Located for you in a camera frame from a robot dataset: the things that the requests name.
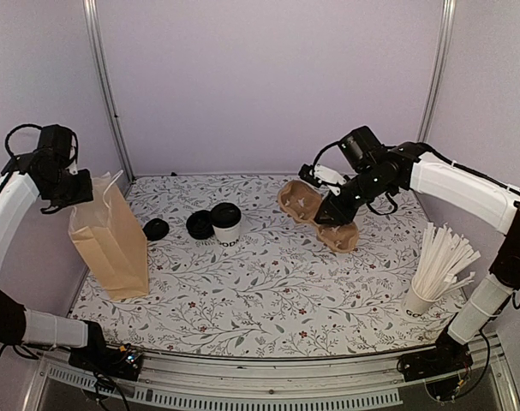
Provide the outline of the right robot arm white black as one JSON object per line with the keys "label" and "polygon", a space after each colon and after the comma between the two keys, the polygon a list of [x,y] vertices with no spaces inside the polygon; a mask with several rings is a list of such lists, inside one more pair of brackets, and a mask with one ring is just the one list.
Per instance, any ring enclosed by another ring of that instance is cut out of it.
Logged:
{"label": "right robot arm white black", "polygon": [[429,353],[432,370],[446,373],[461,360],[459,345],[468,343],[520,289],[520,188],[453,163],[426,143],[385,146],[367,126],[352,130],[334,145],[356,173],[354,177],[342,176],[317,161],[304,164],[299,172],[314,187],[330,189],[316,223],[352,223],[359,208],[370,206],[379,196],[392,200],[400,190],[412,190],[478,217],[505,237],[488,275],[439,336],[447,341]]}

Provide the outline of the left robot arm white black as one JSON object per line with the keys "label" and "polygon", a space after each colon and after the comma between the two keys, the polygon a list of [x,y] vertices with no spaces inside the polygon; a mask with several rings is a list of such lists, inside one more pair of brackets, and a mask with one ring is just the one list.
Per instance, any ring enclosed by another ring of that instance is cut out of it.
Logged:
{"label": "left robot arm white black", "polygon": [[[32,152],[16,154],[9,139],[9,161],[0,176],[0,274],[4,258],[28,209],[36,200],[48,202],[44,215],[93,200],[92,178],[77,167],[79,142],[70,128],[35,125],[39,140]],[[79,348],[80,358],[95,372],[113,362],[100,325],[25,308],[0,289],[0,343]]]}

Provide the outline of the brown paper bag white handles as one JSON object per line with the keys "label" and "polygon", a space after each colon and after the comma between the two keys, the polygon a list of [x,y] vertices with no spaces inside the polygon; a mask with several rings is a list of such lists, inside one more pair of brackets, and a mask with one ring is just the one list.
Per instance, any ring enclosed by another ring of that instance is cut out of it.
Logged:
{"label": "brown paper bag white handles", "polygon": [[72,207],[69,237],[114,301],[149,294],[147,239],[123,197],[123,173],[94,177],[93,200]]}

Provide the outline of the brown cardboard cup carrier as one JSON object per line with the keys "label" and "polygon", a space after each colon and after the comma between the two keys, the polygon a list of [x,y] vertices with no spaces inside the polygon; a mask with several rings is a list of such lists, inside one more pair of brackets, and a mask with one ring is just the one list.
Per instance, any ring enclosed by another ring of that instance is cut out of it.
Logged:
{"label": "brown cardboard cup carrier", "polygon": [[308,184],[298,180],[287,182],[278,192],[278,205],[295,223],[308,224],[315,230],[316,237],[334,253],[351,253],[359,240],[359,229],[355,223],[336,227],[316,223],[314,218],[320,209],[322,197]]}

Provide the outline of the white paper coffee cup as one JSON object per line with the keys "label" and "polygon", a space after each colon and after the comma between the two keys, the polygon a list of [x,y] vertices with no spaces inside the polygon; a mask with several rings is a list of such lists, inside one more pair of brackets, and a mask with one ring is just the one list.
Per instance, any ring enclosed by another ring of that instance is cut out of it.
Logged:
{"label": "white paper coffee cup", "polygon": [[216,239],[223,247],[234,247],[239,242],[241,234],[241,225],[239,223],[228,228],[220,228],[215,225],[212,227]]}

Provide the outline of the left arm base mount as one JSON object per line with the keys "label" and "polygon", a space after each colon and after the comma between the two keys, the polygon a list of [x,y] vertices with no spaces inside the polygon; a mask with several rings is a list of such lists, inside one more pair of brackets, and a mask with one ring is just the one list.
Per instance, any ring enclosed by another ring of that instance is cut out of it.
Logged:
{"label": "left arm base mount", "polygon": [[143,366],[143,352],[127,343],[117,348],[71,348],[69,364],[86,371],[102,371],[109,377],[137,381]]}

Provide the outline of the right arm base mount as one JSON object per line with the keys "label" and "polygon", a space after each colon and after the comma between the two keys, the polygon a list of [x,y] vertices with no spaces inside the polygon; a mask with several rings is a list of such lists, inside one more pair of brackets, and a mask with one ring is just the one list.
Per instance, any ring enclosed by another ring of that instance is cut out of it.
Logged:
{"label": "right arm base mount", "polygon": [[467,344],[459,344],[451,338],[440,336],[434,347],[428,350],[403,354],[397,361],[397,370],[403,374],[406,382],[425,378],[442,378],[428,383],[427,393],[440,402],[453,401],[469,378],[473,359]]}

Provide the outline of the black plastic cup lid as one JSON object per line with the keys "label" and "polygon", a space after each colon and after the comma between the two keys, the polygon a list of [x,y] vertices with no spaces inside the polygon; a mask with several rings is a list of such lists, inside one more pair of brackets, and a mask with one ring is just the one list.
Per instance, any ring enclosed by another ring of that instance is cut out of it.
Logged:
{"label": "black plastic cup lid", "polygon": [[240,208],[230,202],[222,202],[214,206],[210,211],[210,221],[212,226],[220,229],[231,228],[242,219]]}

